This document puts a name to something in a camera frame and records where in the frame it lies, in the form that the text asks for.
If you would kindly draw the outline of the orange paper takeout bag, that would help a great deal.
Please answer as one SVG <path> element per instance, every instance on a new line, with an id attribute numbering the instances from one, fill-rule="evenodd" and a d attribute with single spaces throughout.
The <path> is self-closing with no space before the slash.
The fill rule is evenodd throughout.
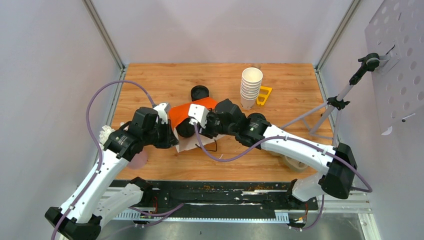
<path id="1" fill-rule="evenodd" d="M 179 106 L 172 107 L 168 113 L 171 128 L 177 137 L 179 144 L 175 146 L 176 151 L 181 153 L 183 151 L 189 151 L 195 148 L 199 148 L 199 141 L 197 140 L 196 134 L 192 137 L 184 138 L 178 135 L 176 127 L 180 123 L 189 123 L 190 119 L 188 116 L 189 107 L 191 104 L 202 105 L 206 107 L 208 110 L 214 109 L 217 105 L 217 101 L 211 97 L 206 97 L 200 100 L 196 100 L 194 102 L 188 102 Z"/>

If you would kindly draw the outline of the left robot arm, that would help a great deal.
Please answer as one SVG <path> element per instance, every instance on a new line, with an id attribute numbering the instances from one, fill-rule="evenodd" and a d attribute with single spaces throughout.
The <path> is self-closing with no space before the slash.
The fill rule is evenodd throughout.
<path id="1" fill-rule="evenodd" d="M 100 155 L 93 168 L 61 206 L 50 207 L 44 215 L 54 227 L 52 239 L 60 233 L 69 240 L 95 240 L 105 225 L 125 209 L 137 203 L 142 207 L 152 203 L 152 186 L 140 177 L 108 199 L 101 198 L 117 174 L 137 159 L 145 146 L 169 149 L 178 144 L 168 117 L 170 109 L 165 102 L 153 108 L 140 107 L 120 128 L 102 127 Z"/>

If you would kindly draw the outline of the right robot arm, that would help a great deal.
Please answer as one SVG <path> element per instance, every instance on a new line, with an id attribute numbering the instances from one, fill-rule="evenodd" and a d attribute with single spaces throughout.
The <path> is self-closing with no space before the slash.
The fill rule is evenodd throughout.
<path id="1" fill-rule="evenodd" d="M 261 113 L 246 116 L 229 99 L 219 102 L 213 110 L 191 104 L 188 116 L 198 137 L 233 136 L 248 151 L 268 151 L 315 169 L 316 174 L 291 181 L 285 201 L 292 209 L 323 194 L 345 200 L 353 190 L 357 163 L 347 144 L 332 146 L 298 137 L 271 124 Z"/>

